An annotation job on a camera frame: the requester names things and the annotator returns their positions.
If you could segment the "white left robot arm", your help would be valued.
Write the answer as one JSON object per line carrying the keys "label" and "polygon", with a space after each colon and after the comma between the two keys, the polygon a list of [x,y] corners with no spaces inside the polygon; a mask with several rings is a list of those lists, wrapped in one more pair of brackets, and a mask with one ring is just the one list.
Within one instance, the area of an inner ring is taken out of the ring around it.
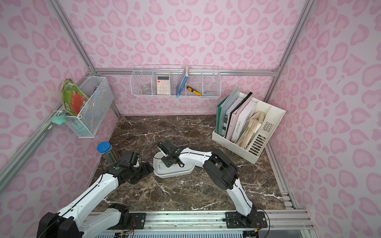
{"label": "white left robot arm", "polygon": [[142,162],[137,152],[127,151],[112,163],[85,192],[56,213],[48,212],[40,220],[39,238],[94,238],[113,228],[131,230],[136,226],[127,206],[114,203],[105,212],[88,221],[88,215],[112,191],[125,182],[137,184],[154,171]]}

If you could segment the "white plastic storage box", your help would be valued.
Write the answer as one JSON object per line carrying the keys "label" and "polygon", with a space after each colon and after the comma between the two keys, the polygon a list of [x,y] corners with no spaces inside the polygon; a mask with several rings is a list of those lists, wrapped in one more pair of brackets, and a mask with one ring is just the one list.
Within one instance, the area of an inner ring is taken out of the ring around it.
{"label": "white plastic storage box", "polygon": [[162,152],[156,153],[154,157],[154,174],[161,179],[188,175],[195,168],[195,165],[184,165],[184,167],[180,167],[178,164],[173,164],[171,167],[168,168],[161,160],[161,158],[164,157],[164,154]]}

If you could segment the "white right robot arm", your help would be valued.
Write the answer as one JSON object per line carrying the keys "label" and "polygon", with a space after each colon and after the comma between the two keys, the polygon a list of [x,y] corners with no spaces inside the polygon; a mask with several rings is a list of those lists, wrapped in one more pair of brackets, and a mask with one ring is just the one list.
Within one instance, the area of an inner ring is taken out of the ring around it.
{"label": "white right robot arm", "polygon": [[220,149],[201,152],[175,146],[169,141],[159,142],[157,147],[163,153],[161,160],[168,168],[174,164],[203,168],[217,187],[227,191],[241,216],[249,220],[256,215],[256,206],[242,188],[238,167]]}

